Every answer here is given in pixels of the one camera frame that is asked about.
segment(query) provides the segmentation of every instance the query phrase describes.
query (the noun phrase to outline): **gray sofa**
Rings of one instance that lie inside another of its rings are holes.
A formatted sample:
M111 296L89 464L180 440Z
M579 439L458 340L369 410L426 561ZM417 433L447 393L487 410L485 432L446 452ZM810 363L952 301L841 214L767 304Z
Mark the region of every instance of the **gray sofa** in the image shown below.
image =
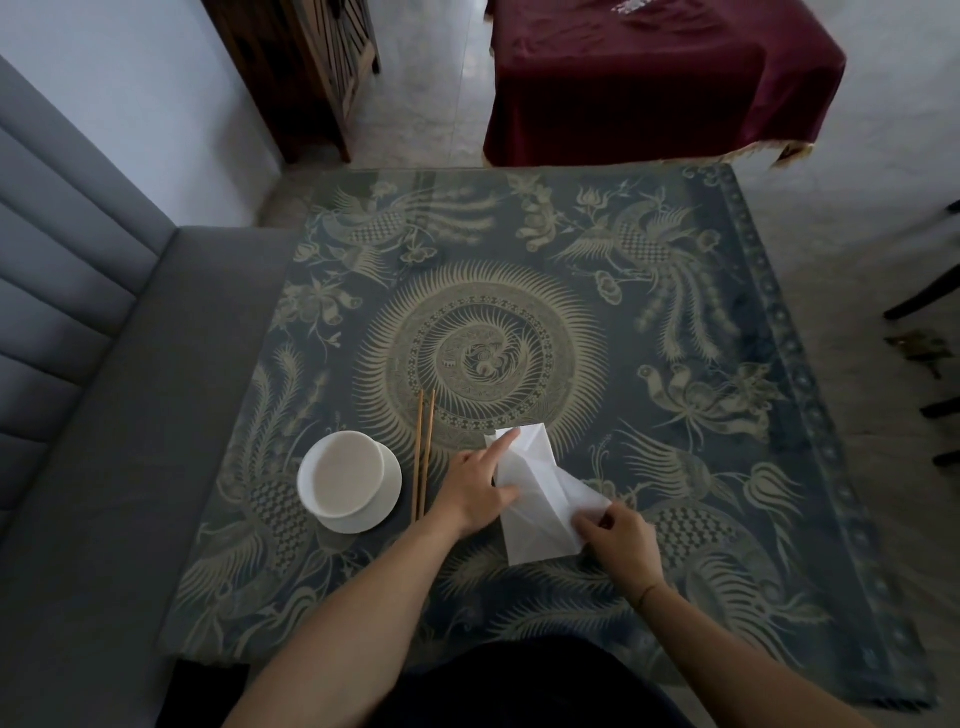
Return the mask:
M0 59L0 725L154 725L295 237L178 230Z

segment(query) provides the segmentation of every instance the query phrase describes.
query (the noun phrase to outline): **tiled floor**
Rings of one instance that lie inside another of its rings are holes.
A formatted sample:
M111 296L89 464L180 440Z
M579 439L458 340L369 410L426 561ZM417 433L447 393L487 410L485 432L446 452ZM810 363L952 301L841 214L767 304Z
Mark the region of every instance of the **tiled floor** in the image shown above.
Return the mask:
M383 74L353 119L356 168L480 166L493 98L485 0L370 0ZM880 312L960 263L960 13L953 0L808 0L849 56L814 155L734 167L825 399L906 590L943 707L871 712L881 726L960 725L960 477L931 455L960 447L956 422L917 408L960 395L960 364L934 381L883 341L933 326L960 350L960 294L890 326ZM264 210L296 227L333 150L290 169ZM692 695L676 692L698 724Z

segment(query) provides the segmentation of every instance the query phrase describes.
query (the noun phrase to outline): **red cloth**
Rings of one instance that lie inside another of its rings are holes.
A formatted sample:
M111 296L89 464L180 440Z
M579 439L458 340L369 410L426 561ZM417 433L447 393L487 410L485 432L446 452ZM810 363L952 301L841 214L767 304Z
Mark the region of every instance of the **red cloth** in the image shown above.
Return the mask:
M490 0L496 166L711 158L817 138L846 57L801 0Z

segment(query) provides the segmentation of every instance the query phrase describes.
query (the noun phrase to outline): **bracelet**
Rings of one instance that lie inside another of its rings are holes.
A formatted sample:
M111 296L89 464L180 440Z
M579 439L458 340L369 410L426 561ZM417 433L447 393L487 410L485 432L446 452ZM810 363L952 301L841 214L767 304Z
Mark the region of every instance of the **bracelet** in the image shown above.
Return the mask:
M635 611L635 612L639 612L639 611L640 611L640 607L643 606L643 600L644 600L645 598L647 598L647 595L648 595L649 593L651 593L652 591L654 591L654 590L656 589L656 587L658 587L659 585L660 585L660 582L659 582L659 581L656 581L656 582L654 582L653 584L651 584L649 587L647 587L646 589L644 589L643 592L640 593L640 596L639 596L639 598L636 600L636 603L630 605L630 606L632 606L632 607L634 608L634 611Z

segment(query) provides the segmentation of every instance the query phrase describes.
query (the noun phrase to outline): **white cup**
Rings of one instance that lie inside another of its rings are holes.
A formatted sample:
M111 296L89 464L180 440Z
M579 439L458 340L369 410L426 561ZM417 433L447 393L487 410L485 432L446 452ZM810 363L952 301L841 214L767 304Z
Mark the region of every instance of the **white cup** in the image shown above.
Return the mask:
M363 432L327 435L303 456L300 501L337 533L369 531L394 510L403 475L396 456Z

